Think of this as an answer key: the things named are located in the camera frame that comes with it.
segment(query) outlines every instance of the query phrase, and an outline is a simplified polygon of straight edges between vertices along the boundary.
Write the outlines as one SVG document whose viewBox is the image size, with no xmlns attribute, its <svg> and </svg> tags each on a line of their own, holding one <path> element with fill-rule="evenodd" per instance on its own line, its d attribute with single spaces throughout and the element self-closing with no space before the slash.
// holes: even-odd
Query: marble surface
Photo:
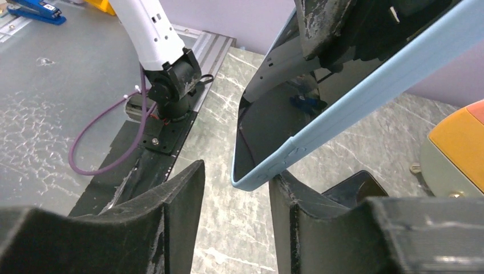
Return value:
<svg viewBox="0 0 484 274">
<path fill-rule="evenodd" d="M 174 166 L 172 176 L 205 160 L 205 195 L 192 273 L 277 273 L 267 184 L 231 186 L 239 99 L 263 56 L 230 49 Z M 426 134 L 457 108 L 403 94 L 289 168 L 323 192 L 368 170 L 390 196 L 423 196 L 409 172 Z"/>
<path fill-rule="evenodd" d="M 230 184 L 237 108 L 263 56 L 231 48 L 172 171 L 205 160 L 205 195 L 192 273 L 276 273 L 267 185 L 244 192 Z"/>
<path fill-rule="evenodd" d="M 318 192 L 369 171 L 390 196 L 426 196 L 409 171 L 420 145 L 458 107 L 402 94 L 349 127 L 288 170 Z"/>
</svg>

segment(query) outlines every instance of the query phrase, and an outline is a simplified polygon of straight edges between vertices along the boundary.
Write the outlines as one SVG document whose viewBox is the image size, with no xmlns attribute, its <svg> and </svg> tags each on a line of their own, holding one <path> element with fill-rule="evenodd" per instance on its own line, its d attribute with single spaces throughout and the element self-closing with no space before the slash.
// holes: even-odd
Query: lavender wall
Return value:
<svg viewBox="0 0 484 274">
<path fill-rule="evenodd" d="M 408 92 L 460 107 L 484 99 L 484 41 Z"/>
<path fill-rule="evenodd" d="M 237 47 L 265 54 L 294 0 L 160 0 L 170 21 L 234 37 Z"/>
</svg>

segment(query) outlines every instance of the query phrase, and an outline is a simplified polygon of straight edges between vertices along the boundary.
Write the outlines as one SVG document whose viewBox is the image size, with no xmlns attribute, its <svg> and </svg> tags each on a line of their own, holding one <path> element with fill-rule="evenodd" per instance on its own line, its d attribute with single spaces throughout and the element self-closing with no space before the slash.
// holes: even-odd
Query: orange object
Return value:
<svg viewBox="0 0 484 274">
<path fill-rule="evenodd" d="M 484 192 L 484 100 L 445 118 L 429 139 Z"/>
<path fill-rule="evenodd" d="M 86 2 L 107 14 L 116 15 L 116 12 L 114 12 L 114 9 L 112 9 L 108 0 L 86 0 Z"/>
<path fill-rule="evenodd" d="M 475 102 L 467 107 L 467 110 L 481 123 L 484 124 L 484 100 Z"/>
</svg>

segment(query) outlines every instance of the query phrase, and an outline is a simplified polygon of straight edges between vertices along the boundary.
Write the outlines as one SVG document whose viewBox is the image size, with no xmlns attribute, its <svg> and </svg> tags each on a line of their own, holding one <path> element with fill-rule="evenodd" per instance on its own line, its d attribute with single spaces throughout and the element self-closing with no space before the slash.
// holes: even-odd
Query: stapler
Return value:
<svg viewBox="0 0 484 274">
<path fill-rule="evenodd" d="M 66 21 L 57 7 L 38 0 L 9 0 L 7 10 L 10 14 L 22 16 L 53 25 L 61 25 Z"/>
</svg>

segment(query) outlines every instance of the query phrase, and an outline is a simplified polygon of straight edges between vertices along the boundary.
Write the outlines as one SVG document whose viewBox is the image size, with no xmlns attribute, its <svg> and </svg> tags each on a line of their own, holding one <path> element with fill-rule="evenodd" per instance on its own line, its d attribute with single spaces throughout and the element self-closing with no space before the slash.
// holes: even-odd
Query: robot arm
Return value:
<svg viewBox="0 0 484 274">
<path fill-rule="evenodd" d="M 128 32 L 145 70 L 163 70 L 183 56 L 185 43 L 170 24 L 158 0 L 110 0 Z"/>
<path fill-rule="evenodd" d="M 148 97 L 163 118 L 180 119 L 188 111 L 185 97 L 195 89 L 201 70 L 192 50 L 170 24 L 159 0 L 110 0 L 128 32 L 151 83 Z"/>
</svg>

